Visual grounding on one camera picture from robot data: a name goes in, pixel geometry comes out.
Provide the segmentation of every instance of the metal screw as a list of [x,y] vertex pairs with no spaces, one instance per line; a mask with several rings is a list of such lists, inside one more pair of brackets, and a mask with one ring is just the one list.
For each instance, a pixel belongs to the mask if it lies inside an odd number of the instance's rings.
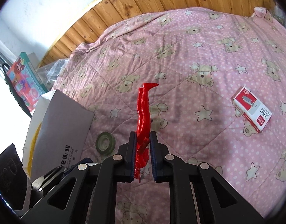
[[202,169],[208,169],[208,168],[209,168],[209,165],[208,165],[206,162],[203,162],[203,163],[200,164],[200,167],[201,167]]
[[116,155],[113,156],[113,159],[116,160],[116,161],[119,161],[119,160],[122,159],[122,156],[119,155],[119,154],[116,154]]
[[172,154],[167,154],[167,155],[165,156],[165,158],[166,158],[167,160],[173,160],[173,159],[174,159],[174,156],[173,156]]
[[85,163],[81,163],[78,165],[78,170],[85,170],[87,168],[87,165]]

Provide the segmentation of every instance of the toy box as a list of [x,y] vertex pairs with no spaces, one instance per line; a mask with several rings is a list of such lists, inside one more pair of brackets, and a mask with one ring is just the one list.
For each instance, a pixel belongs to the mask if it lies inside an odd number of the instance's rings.
[[272,116],[272,112],[246,87],[242,87],[233,98],[233,105],[257,133],[262,132]]
[[30,111],[36,107],[39,97],[48,92],[25,52],[19,55],[7,75]]

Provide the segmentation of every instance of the white box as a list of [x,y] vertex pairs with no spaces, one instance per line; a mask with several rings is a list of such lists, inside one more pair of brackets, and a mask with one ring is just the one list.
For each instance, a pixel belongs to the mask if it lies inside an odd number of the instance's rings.
[[239,90],[232,103],[257,133],[262,132],[272,116],[272,112],[246,87]]

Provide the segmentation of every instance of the black bag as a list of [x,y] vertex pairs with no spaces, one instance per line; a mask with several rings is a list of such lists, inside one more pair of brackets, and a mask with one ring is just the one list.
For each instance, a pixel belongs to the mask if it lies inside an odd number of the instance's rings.
[[5,82],[7,83],[7,85],[9,86],[9,90],[11,92],[11,94],[14,96],[15,100],[17,101],[18,105],[22,108],[23,111],[25,111],[25,113],[27,115],[29,115],[30,117],[32,117],[30,110],[28,109],[27,105],[24,103],[24,100],[18,95],[17,91],[15,90],[10,78],[7,75],[6,70],[10,70],[10,66],[6,63],[2,64],[2,68],[4,71],[4,77],[5,77]]

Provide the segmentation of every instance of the bed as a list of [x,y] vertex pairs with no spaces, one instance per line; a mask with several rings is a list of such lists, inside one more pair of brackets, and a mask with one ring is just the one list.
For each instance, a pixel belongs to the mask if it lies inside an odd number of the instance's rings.
[[[251,17],[186,8],[119,22],[72,53],[54,85],[95,112],[82,158],[105,158],[101,132],[116,146],[136,130],[136,100],[149,93],[151,128],[171,154],[208,162],[265,216],[286,188],[286,30],[262,7]],[[256,133],[232,105],[248,87],[272,111]],[[150,162],[139,184],[119,184],[116,223],[169,223],[169,184],[155,184]]]

